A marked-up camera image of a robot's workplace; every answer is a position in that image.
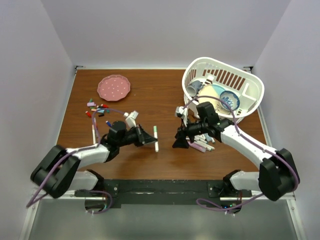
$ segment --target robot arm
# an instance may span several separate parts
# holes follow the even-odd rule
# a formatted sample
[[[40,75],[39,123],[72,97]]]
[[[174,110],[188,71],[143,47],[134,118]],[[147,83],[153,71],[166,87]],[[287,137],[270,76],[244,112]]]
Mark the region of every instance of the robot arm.
[[[79,168],[111,161],[119,154],[120,147],[134,144],[137,147],[151,144],[156,138],[146,133],[136,124],[137,112],[126,113],[126,123],[116,121],[108,134],[101,138],[100,144],[81,148],[54,146],[35,168],[31,180],[53,198],[59,198],[68,190],[100,190],[103,178],[92,170],[77,171]]]
[[[278,200],[284,194],[294,191],[295,177],[286,164],[280,162],[275,155],[282,158],[294,171],[298,183],[299,175],[291,153],[286,150],[276,150],[249,136],[228,119],[219,119],[213,105],[209,102],[197,106],[200,121],[191,123],[186,120],[187,113],[183,107],[176,109],[180,117],[181,127],[177,129],[173,148],[189,148],[186,137],[191,142],[195,136],[208,134],[221,143],[239,151],[259,169],[259,172],[244,172],[235,170],[223,178],[225,188],[229,191],[252,190],[261,191],[268,199]]]

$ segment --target white wall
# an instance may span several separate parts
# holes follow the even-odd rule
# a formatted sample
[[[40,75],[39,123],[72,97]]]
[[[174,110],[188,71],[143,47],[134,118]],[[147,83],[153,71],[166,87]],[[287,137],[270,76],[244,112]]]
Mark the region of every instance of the white wall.
[[[300,174],[296,198],[310,240],[320,236],[319,12],[319,0],[292,0],[254,67],[272,144],[292,152]]]
[[[40,0],[0,1],[0,239],[17,240],[30,174],[55,144],[72,63]]]
[[[75,65],[253,66],[290,0],[42,0]]]

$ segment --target pink marker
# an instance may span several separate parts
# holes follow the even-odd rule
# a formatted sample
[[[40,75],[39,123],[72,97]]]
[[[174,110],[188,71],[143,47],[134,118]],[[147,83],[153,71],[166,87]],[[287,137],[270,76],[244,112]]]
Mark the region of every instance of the pink marker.
[[[191,143],[191,142],[188,141],[188,144],[189,144],[190,147],[192,147],[192,148],[194,148],[194,149],[197,149],[197,150],[200,151],[200,152],[203,152],[203,153],[206,152],[206,149],[205,149],[204,147],[196,144],[195,142]]]

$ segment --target pink scalloped plate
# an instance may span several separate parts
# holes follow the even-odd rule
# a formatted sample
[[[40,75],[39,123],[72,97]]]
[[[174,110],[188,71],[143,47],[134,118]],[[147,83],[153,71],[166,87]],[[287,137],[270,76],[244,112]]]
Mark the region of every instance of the pink scalloped plate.
[[[98,84],[97,92],[104,100],[119,101],[130,92],[130,82],[124,76],[110,75]]]

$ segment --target wooden table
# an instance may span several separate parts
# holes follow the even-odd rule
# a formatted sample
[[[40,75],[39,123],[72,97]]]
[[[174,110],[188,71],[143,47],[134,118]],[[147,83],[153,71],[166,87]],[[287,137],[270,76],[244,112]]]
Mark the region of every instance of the wooden table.
[[[65,112],[58,144],[65,148],[92,145],[92,122],[86,116],[90,98],[96,103],[106,103],[110,108],[124,112],[136,110],[137,123],[153,135],[158,129],[159,152],[154,144],[135,147],[124,146],[120,154],[108,163],[86,167],[109,179],[179,179],[218,180],[236,169],[256,171],[248,159],[233,148],[217,142],[212,152],[202,153],[193,148],[172,148],[181,121],[174,116],[177,106],[183,106],[181,87],[184,70],[78,70]],[[97,93],[98,83],[109,75],[123,75],[131,83],[131,92],[119,102],[106,102]],[[109,131],[106,120],[124,121],[116,112],[97,117],[99,132]],[[259,115],[247,116],[239,127],[257,140],[265,143]]]

